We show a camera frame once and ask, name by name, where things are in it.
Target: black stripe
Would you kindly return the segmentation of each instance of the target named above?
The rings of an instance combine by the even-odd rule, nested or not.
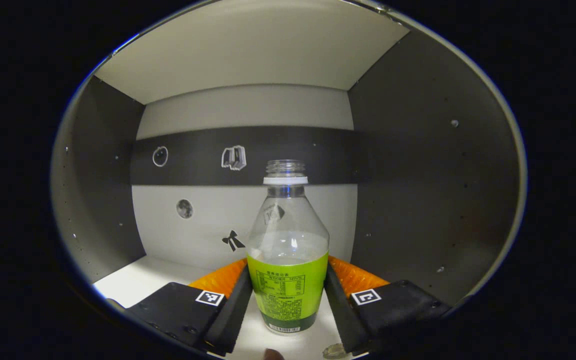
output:
[[[306,162],[310,184],[356,183],[359,134],[352,130],[298,126],[222,127],[149,137],[135,142],[132,185],[262,185],[266,163]],[[153,152],[165,146],[167,163],[157,167]],[[222,153],[243,146],[246,166],[222,167]]]

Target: plastic bottle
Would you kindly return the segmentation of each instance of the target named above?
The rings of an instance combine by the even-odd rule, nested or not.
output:
[[[328,265],[330,235],[306,198],[305,170],[302,161],[268,161],[268,195],[247,242],[256,303],[268,329],[282,335],[315,322]]]

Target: green bottle label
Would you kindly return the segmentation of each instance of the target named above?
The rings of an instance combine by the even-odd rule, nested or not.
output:
[[[328,266],[327,251],[304,264],[272,265],[250,256],[247,264],[262,314],[291,322],[310,317],[319,309]]]

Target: gray side wall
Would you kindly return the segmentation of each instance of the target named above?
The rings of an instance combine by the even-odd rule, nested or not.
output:
[[[130,185],[144,105],[92,77],[71,109],[55,140],[52,202],[66,248],[94,283],[146,255]]]
[[[454,305],[493,264],[515,214],[519,164],[501,107],[416,30],[348,94],[366,158],[352,263]]]

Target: black background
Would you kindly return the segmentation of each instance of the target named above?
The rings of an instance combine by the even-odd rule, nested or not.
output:
[[[55,246],[48,178],[60,116],[80,82],[184,4],[0,4],[0,358],[184,358],[73,290],[80,284]],[[391,4],[497,84],[521,128],[529,176],[507,259],[408,358],[576,358],[576,1]]]

